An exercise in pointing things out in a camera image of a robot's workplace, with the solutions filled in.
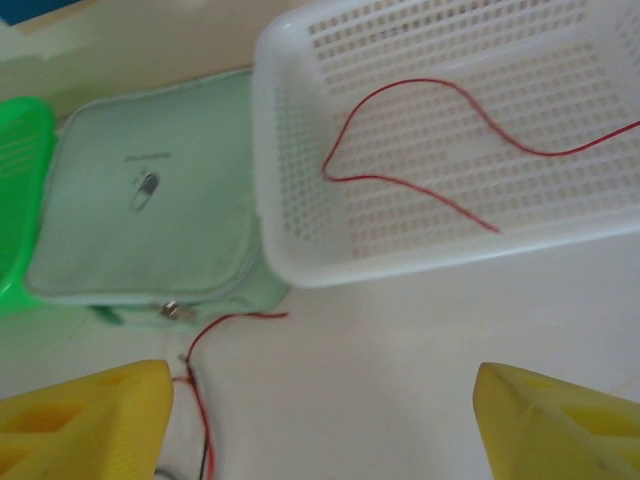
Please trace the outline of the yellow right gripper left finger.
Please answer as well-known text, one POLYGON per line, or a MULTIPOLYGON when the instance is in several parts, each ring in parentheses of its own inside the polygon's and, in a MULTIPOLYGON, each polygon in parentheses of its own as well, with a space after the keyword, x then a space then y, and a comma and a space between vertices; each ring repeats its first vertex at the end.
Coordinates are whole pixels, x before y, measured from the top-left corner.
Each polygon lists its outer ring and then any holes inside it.
POLYGON ((0 399, 0 480, 153 480, 173 398, 143 360, 0 399))

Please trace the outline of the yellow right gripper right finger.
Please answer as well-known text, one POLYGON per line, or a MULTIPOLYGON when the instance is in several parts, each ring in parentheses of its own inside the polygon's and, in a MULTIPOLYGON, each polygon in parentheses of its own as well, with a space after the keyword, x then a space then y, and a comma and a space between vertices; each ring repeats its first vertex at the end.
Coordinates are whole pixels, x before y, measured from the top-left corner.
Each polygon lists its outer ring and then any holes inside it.
POLYGON ((493 480, 640 480, 640 403, 500 363, 473 410, 493 480))

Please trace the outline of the mint green zip case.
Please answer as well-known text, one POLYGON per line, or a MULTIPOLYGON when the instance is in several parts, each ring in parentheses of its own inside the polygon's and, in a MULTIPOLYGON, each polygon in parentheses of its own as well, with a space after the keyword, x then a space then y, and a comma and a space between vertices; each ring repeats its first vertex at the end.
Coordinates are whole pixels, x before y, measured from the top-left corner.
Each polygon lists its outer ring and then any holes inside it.
POLYGON ((256 211, 249 69, 92 101, 62 126, 24 281, 153 327, 263 313, 288 285, 256 211))

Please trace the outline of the green plastic mesh basket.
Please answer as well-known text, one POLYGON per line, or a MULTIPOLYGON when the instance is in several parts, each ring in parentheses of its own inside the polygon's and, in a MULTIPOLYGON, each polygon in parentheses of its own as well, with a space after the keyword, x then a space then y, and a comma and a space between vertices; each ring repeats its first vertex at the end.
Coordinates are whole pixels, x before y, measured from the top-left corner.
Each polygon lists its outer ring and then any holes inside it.
POLYGON ((54 127, 51 108, 35 97, 0 102, 0 317, 38 305, 24 275, 36 243, 54 127))

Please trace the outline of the white plastic mesh basket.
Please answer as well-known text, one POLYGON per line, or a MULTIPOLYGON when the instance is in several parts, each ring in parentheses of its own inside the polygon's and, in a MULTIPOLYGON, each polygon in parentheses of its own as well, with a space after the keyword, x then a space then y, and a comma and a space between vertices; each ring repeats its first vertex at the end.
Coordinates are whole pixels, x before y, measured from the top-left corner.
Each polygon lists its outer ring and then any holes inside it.
POLYGON ((640 230, 640 0, 320 0, 254 62, 263 245, 292 285, 640 230))

